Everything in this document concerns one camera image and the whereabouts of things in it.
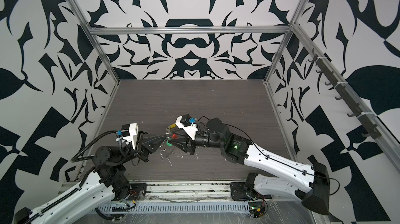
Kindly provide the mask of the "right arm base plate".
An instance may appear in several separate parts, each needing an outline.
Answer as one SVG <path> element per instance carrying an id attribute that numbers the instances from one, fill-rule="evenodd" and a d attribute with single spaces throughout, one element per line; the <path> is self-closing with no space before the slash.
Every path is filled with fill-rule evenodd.
<path id="1" fill-rule="evenodd" d="M 230 183 L 231 198 L 234 201 L 254 201 L 254 200 L 270 200 L 272 195 L 261 195 L 254 189 L 249 189 L 245 186 L 245 182 L 231 182 Z"/>

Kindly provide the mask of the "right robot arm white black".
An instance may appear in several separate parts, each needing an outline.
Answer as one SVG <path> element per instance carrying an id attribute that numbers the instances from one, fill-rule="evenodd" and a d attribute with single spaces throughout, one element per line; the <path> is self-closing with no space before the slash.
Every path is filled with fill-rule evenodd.
<path id="1" fill-rule="evenodd" d="M 189 115 L 179 116 L 167 128 L 168 142 L 185 153 L 194 154 L 197 147 L 219 148 L 229 162 L 253 167 L 284 179 L 289 195 L 299 199 L 307 209 L 328 216 L 331 180 L 327 167 L 316 162 L 299 163 L 271 153 L 257 145 L 249 135 L 231 132 L 231 125 L 219 118 L 208 120 L 204 130 Z"/>

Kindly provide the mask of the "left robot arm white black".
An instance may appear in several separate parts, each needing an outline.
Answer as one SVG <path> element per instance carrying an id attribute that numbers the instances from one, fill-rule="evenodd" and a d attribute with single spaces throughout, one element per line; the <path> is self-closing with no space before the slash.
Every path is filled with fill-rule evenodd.
<path id="1" fill-rule="evenodd" d="M 101 138 L 115 134 L 118 145 L 102 146 L 92 156 L 84 152 Z M 124 163 L 135 158 L 148 161 L 168 138 L 167 134 L 148 137 L 145 132 L 107 131 L 79 151 L 72 162 L 91 160 L 94 166 L 72 188 L 34 209 L 23 208 L 14 216 L 16 224 L 72 224 L 99 206 L 112 200 L 125 200 L 131 185 L 126 179 Z"/>

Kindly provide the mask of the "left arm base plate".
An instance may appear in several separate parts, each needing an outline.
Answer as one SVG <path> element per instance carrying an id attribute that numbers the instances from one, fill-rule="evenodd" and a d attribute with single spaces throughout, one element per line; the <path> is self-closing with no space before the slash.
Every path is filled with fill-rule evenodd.
<path id="1" fill-rule="evenodd" d="M 147 195 L 147 186 L 146 183 L 131 183 L 125 200 L 138 201 L 144 199 Z"/>

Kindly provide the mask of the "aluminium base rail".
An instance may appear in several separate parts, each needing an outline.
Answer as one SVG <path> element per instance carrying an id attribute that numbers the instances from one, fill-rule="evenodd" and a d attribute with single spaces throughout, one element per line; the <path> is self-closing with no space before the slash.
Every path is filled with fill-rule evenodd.
<path id="1" fill-rule="evenodd" d="M 230 183 L 228 181 L 181 181 L 181 182 L 147 182 L 146 197 L 156 197 L 158 199 L 222 199 L 230 197 Z M 315 193 L 317 190 L 317 181 L 312 178 L 311 181 L 287 182 L 279 178 L 265 177 L 251 173 L 245 186 L 254 189 L 261 195 L 279 195 L 285 198 L 294 198 L 302 200 L 306 195 Z M 82 204 L 89 209 L 110 201 L 127 202 L 132 205 L 133 201 L 126 201 L 130 185 L 115 192 L 112 186 L 106 187 L 99 183 L 98 179 L 88 179 L 84 185 L 76 184 L 74 187 L 65 191 L 53 203 L 61 201 L 70 206 Z"/>

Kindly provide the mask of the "small circuit board green led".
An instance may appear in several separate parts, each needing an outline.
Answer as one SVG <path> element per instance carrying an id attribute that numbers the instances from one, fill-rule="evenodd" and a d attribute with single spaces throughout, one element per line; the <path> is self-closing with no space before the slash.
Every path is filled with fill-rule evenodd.
<path id="1" fill-rule="evenodd" d="M 263 217 L 268 210 L 268 205 L 265 201 L 261 202 L 250 202 L 249 203 L 249 215 L 252 218 Z"/>

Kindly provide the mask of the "wall hook rack dark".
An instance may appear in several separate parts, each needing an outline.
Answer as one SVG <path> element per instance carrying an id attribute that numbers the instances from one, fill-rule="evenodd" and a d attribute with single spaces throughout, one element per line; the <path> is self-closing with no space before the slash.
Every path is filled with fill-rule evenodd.
<path id="1" fill-rule="evenodd" d="M 309 62 L 315 63 L 319 68 L 317 73 L 324 74 L 328 79 L 325 85 L 333 88 L 339 94 L 335 99 L 344 101 L 350 109 L 351 113 L 347 113 L 347 116 L 356 117 L 364 127 L 366 133 L 361 135 L 375 140 L 380 138 L 382 133 L 379 131 L 376 121 L 373 120 L 373 113 L 367 110 L 365 106 L 362 106 L 361 99 L 357 98 L 350 84 L 338 73 L 326 56 L 319 56 L 315 53 L 315 49 L 312 50 L 312 55 L 313 57 Z"/>

